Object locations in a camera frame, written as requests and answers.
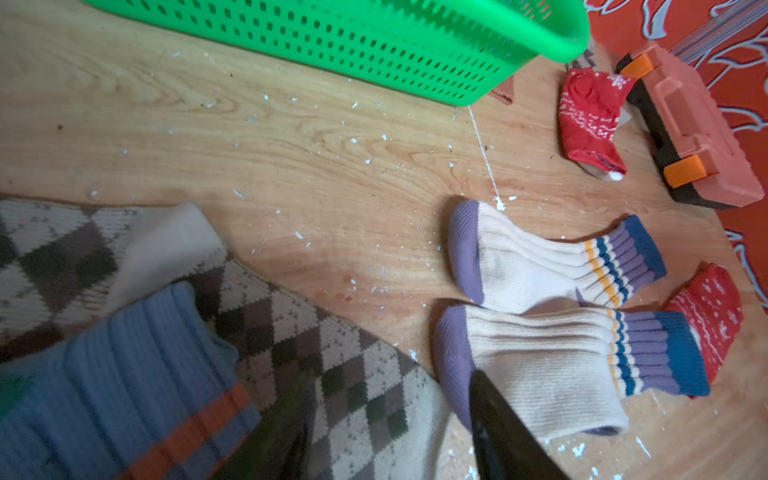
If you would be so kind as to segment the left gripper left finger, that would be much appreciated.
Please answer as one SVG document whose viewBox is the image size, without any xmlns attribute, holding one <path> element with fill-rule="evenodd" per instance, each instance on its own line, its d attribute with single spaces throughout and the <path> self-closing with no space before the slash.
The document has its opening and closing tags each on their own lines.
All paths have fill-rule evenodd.
<svg viewBox="0 0 768 480">
<path fill-rule="evenodd" d="M 315 377 L 302 373 L 213 477 L 306 479 L 316 407 Z"/>
</svg>

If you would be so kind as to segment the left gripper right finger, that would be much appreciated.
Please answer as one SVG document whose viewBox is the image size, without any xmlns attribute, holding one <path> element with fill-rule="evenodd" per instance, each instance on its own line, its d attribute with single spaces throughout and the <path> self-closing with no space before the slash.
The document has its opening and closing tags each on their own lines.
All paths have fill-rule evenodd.
<svg viewBox="0 0 768 480">
<path fill-rule="evenodd" d="M 481 370 L 472 373 L 469 405 L 481 479 L 568 479 Z"/>
</svg>

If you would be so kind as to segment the cream purple striped sock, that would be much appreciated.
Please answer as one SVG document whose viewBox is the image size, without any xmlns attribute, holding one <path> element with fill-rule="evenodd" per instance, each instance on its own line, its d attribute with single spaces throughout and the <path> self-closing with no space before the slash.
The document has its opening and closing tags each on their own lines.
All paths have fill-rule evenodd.
<svg viewBox="0 0 768 480">
<path fill-rule="evenodd" d="M 490 205 L 467 200 L 451 214 L 447 251 L 453 278 L 472 302 L 511 314 L 619 308 L 667 274 L 635 215 L 602 235 L 565 243 L 527 232 Z"/>
<path fill-rule="evenodd" d="M 710 393 L 702 353 L 679 312 L 596 307 L 520 316 L 455 305 L 437 322 L 433 356 L 465 428 L 470 380 L 482 371 L 539 440 L 623 434 L 629 418 L 622 399 L 649 389 Z"/>
</svg>

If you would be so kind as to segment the red penguin christmas sock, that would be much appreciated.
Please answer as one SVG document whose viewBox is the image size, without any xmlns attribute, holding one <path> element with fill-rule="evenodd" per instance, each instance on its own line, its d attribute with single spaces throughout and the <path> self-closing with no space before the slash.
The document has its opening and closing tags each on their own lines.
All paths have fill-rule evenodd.
<svg viewBox="0 0 768 480">
<path fill-rule="evenodd" d="M 741 296 L 729 271 L 714 263 L 702 264 L 663 310 L 685 316 L 695 332 L 712 385 L 744 319 Z"/>
</svg>

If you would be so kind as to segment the green plastic basket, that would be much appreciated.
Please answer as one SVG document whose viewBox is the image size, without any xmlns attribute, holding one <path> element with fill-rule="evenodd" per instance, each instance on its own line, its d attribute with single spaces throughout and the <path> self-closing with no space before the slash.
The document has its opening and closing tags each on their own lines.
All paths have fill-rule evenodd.
<svg viewBox="0 0 768 480">
<path fill-rule="evenodd" d="M 465 107 L 543 56 L 588 47 L 583 2 L 104 0 L 93 7 Z"/>
</svg>

